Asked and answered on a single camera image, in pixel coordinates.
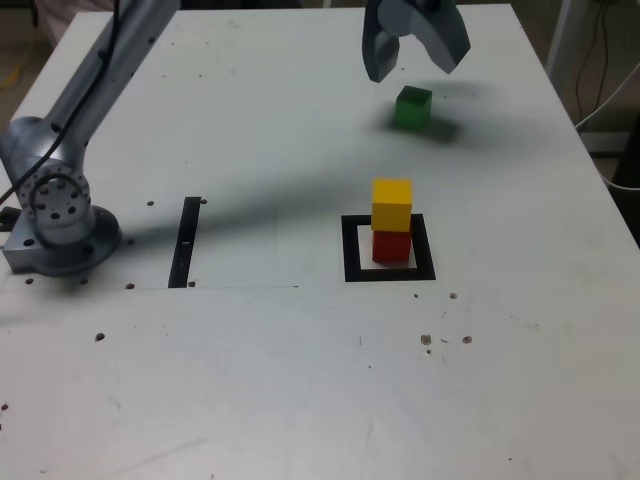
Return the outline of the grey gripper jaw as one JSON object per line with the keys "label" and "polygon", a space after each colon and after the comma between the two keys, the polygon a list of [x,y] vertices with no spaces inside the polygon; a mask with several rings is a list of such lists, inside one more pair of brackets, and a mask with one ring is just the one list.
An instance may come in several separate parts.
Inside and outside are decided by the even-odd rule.
{"label": "grey gripper jaw", "polygon": [[379,0],[369,0],[365,7],[362,33],[362,57],[372,82],[380,83],[396,66],[399,39],[387,33],[378,19]]}
{"label": "grey gripper jaw", "polygon": [[432,62],[447,74],[470,50],[466,26],[454,1],[382,1],[378,20],[394,37],[416,37]]}

